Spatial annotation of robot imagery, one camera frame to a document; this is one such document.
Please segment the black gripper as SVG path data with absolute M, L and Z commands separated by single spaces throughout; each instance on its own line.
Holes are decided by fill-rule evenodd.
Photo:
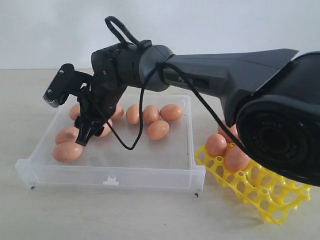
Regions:
M 105 129 L 105 123 L 116 111 L 116 106 L 125 92 L 125 86 L 107 89 L 102 83 L 94 80 L 89 89 L 83 90 L 80 100 L 80 116 L 74 126 L 78 129 L 75 142 L 85 147 L 90 138 L 100 137 Z

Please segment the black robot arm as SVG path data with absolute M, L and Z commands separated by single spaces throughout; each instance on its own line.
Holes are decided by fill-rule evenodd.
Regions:
M 166 46 L 115 44 L 91 55 L 94 74 L 75 125 L 85 146 L 115 112 L 127 87 L 169 86 L 220 99 L 247 154 L 291 180 L 320 184 L 320 54 L 294 49 L 175 55 Z

